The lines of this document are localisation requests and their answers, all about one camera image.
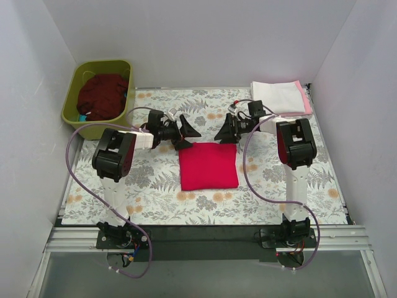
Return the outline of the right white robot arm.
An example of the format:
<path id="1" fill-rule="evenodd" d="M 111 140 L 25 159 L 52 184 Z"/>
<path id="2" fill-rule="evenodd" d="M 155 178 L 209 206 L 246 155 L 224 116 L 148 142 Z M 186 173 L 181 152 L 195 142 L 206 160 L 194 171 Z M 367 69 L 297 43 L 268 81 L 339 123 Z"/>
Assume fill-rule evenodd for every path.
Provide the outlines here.
<path id="1" fill-rule="evenodd" d="M 249 114 L 237 109 L 239 101 L 228 107 L 225 122 L 215 140 L 220 143 L 239 143 L 247 133 L 250 141 L 254 132 L 265 132 L 277 138 L 277 152 L 286 174 L 285 209 L 280 227 L 267 236 L 271 242 L 283 242 L 293 247 L 310 235 L 307 206 L 308 174 L 317 155 L 317 148 L 306 118 L 286 119 L 264 107 L 261 101 L 248 101 Z"/>

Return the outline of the bright red t shirt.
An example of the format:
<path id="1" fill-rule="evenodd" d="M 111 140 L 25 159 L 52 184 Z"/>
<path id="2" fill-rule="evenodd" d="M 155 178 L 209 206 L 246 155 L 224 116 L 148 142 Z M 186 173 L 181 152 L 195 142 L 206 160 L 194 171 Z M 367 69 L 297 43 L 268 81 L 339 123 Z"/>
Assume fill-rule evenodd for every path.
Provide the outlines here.
<path id="1" fill-rule="evenodd" d="M 236 189 L 239 186 L 236 170 L 235 144 L 197 143 L 179 152 L 181 189 Z"/>

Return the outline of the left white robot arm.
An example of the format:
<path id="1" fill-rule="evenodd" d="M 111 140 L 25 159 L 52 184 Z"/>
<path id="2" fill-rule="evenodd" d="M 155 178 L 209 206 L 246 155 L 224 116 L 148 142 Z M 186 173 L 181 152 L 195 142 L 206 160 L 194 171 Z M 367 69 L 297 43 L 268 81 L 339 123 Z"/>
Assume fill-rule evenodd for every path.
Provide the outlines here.
<path id="1" fill-rule="evenodd" d="M 107 215 L 104 222 L 97 226 L 104 236 L 118 248 L 126 248 L 133 235 L 125 226 L 129 218 L 125 198 L 125 178 L 129 174 L 135 150 L 156 148 L 162 141 L 169 140 L 174 149 L 179 151 L 192 147 L 187 138 L 198 138 L 202 135 L 180 115 L 175 118 L 176 110 L 163 112 L 150 109 L 148 121 L 137 131 L 123 132 L 105 129 L 92 157 L 92 167 L 96 170 L 104 188 Z"/>

